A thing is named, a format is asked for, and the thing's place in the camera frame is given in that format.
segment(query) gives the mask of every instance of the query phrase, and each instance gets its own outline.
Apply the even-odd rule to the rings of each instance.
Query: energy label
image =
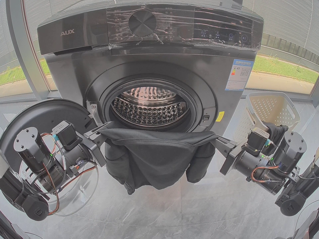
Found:
[[[225,90],[244,90],[254,62],[234,59]]]

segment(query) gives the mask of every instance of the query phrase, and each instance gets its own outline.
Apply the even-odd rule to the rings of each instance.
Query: control panel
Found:
[[[222,44],[257,51],[263,25],[257,15],[218,6],[115,4],[46,23],[38,27],[38,36],[41,54],[141,42],[205,48]]]
[[[250,46],[253,20],[222,10],[195,8],[194,39]]]

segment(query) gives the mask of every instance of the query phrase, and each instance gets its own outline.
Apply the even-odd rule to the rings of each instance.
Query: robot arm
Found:
[[[106,164],[100,150],[106,137],[98,131],[112,126],[110,123],[112,122],[81,135],[69,122],[61,122],[52,130],[55,140],[62,144],[59,146],[60,153],[56,152],[54,156],[38,130],[29,127],[17,135],[14,149],[37,175],[36,180],[44,189],[47,192],[56,192],[63,189],[61,185],[72,177],[78,177],[78,169],[86,162],[100,166]],[[235,169],[244,174],[247,181],[254,181],[273,195],[284,188],[276,204],[284,215],[292,216],[301,210],[305,200],[319,186],[319,160],[314,160],[300,176],[297,163],[307,149],[304,139],[296,132],[286,132],[285,127],[274,128],[275,130],[270,129],[269,133],[255,128],[246,142],[237,143],[220,136],[213,140],[212,144],[226,158],[220,170],[222,174],[226,175],[231,169]],[[275,150],[267,148],[273,143],[270,139],[277,139],[276,143],[279,143]],[[48,183],[50,174],[54,174],[54,185],[58,185],[54,189]],[[45,199],[47,193],[36,188],[34,182],[16,177],[4,155],[0,156],[0,189],[14,206],[25,211],[31,219],[42,220],[50,214]]]

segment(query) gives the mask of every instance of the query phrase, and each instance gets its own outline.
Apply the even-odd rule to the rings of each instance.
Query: qr code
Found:
[[[250,68],[242,68],[240,72],[240,76],[248,76],[250,73]]]

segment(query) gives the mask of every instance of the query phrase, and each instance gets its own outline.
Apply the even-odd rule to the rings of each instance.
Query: yellow warning sticker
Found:
[[[221,119],[224,117],[224,113],[225,112],[219,112],[218,117],[216,119],[216,122],[220,122],[221,121]]]

